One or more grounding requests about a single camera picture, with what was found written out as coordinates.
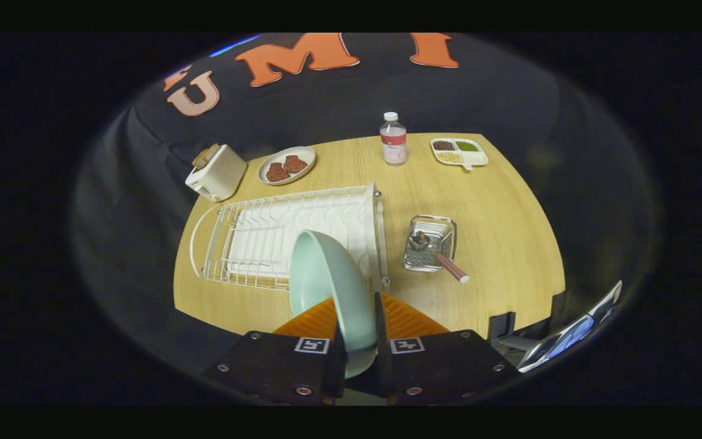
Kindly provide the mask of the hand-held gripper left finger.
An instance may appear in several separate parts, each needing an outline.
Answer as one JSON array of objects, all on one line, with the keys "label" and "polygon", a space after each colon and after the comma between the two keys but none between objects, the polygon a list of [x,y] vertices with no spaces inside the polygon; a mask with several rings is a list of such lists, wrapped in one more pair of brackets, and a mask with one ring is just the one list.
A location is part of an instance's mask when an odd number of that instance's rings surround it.
[{"label": "hand-held gripper left finger", "polygon": [[334,405],[343,397],[347,353],[328,298],[272,333],[252,330],[202,372],[224,391],[273,405]]}]

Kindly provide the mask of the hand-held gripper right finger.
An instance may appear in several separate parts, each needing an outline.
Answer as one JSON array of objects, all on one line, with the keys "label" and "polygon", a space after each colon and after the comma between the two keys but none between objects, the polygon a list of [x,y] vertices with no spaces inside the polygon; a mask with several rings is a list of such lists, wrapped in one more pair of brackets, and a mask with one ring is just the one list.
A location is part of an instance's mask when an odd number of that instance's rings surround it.
[{"label": "hand-held gripper right finger", "polygon": [[518,367],[470,330],[389,337],[382,293],[374,295],[378,381],[388,405],[485,402],[519,383]]}]

